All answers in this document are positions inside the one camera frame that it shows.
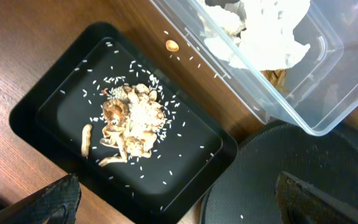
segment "crumpled paper towel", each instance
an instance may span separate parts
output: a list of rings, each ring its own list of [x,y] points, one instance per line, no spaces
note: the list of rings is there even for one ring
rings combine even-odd
[[[292,68],[310,48],[310,44],[301,45],[293,36],[294,28],[308,12],[310,0],[240,0],[226,4],[225,9],[202,5],[260,71]],[[235,36],[239,32],[241,41]],[[204,42],[217,58],[232,67],[246,68],[219,37],[207,35]]]

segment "black round plate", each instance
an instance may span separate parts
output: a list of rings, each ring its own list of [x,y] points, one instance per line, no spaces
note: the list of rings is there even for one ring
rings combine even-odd
[[[314,137],[280,121],[267,125],[206,194],[200,223],[281,223],[274,196],[281,171],[358,209],[358,132],[340,124]]]

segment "black tray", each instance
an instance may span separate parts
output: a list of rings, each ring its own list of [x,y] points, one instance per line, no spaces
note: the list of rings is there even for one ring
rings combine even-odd
[[[136,63],[130,72],[133,60]],[[100,168],[96,161],[118,152],[99,144],[105,124],[90,121],[90,117],[100,117],[100,104],[106,100],[105,96],[99,96],[100,91],[124,82],[150,84],[151,73],[163,86],[161,104],[175,100],[165,109],[177,112],[172,128],[165,125],[167,137],[155,143],[152,150],[158,151],[153,152],[150,159],[141,158],[137,162],[134,158],[127,164]],[[103,81],[104,77],[116,76],[125,77],[125,81],[116,85]],[[173,119],[172,113],[165,114]],[[136,223],[179,221],[237,154],[237,144],[228,133],[113,26],[103,22],[89,26],[79,36],[16,105],[9,122],[18,136],[66,172],[78,174],[83,185]],[[93,125],[91,147],[97,149],[92,149],[85,159],[80,155],[81,130],[88,123]]]

